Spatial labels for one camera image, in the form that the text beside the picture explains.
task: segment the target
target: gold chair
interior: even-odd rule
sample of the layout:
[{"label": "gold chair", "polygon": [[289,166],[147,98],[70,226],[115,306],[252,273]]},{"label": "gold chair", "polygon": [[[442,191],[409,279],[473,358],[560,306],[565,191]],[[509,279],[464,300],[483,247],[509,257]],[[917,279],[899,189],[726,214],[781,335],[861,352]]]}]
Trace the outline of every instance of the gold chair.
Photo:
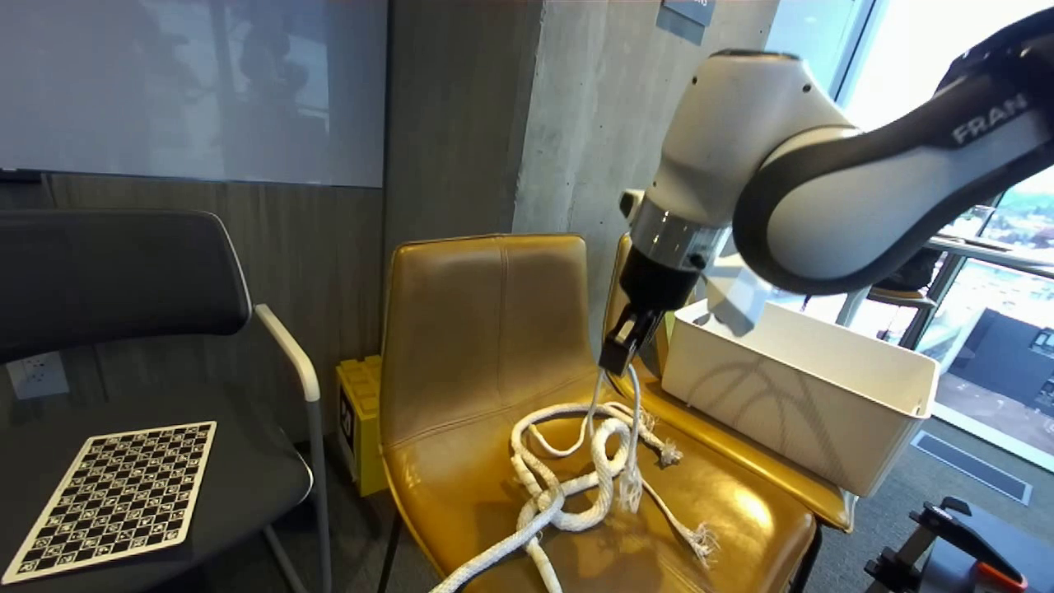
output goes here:
[{"label": "gold chair", "polygon": [[[581,239],[456,239],[392,257],[381,461],[394,506],[437,573],[517,531],[526,490],[509,469],[514,422],[594,396],[584,262]],[[850,523],[843,498],[649,386],[655,432],[683,449],[683,461],[661,469],[638,449],[638,469],[677,522],[714,535],[714,555],[697,562],[661,510],[643,500],[638,514],[613,514],[594,531],[542,535],[563,588],[796,589],[821,522]],[[548,435],[565,444],[575,422]],[[524,555],[472,588],[542,589]]]}]

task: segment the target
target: checkerboard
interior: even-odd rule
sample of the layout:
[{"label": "checkerboard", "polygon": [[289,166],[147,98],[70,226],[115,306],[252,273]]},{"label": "checkerboard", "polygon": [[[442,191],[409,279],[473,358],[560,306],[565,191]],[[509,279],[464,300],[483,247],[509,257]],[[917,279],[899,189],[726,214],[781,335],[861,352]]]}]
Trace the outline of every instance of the checkerboard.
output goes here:
[{"label": "checkerboard", "polygon": [[41,579],[188,542],[216,422],[92,435],[11,560]]}]

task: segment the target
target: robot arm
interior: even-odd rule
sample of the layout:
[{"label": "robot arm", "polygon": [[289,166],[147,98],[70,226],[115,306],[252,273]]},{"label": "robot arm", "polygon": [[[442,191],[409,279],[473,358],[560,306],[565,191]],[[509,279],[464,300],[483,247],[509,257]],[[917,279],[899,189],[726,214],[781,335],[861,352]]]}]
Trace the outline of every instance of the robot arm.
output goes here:
[{"label": "robot arm", "polygon": [[628,210],[628,303],[598,363],[624,374],[684,303],[726,226],[749,268],[796,292],[889,276],[964,207],[1054,161],[1054,9],[964,52],[909,114],[861,132],[786,52],[714,52]]}]

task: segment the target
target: whiteboard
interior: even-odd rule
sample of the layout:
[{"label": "whiteboard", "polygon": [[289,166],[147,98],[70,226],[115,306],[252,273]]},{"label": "whiteboard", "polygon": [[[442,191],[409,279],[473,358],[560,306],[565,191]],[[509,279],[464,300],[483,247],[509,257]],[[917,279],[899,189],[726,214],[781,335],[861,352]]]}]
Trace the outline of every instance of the whiteboard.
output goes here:
[{"label": "whiteboard", "polygon": [[0,169],[381,184],[384,0],[3,0]]}]

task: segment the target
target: white box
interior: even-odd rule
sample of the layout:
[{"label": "white box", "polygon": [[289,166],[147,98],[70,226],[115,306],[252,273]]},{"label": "white box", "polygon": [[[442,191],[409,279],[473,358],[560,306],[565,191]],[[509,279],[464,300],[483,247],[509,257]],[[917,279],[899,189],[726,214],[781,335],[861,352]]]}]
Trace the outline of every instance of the white box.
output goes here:
[{"label": "white box", "polygon": [[661,388],[781,458],[873,493],[928,419],[938,365],[919,352],[767,303],[749,335],[675,313]]}]

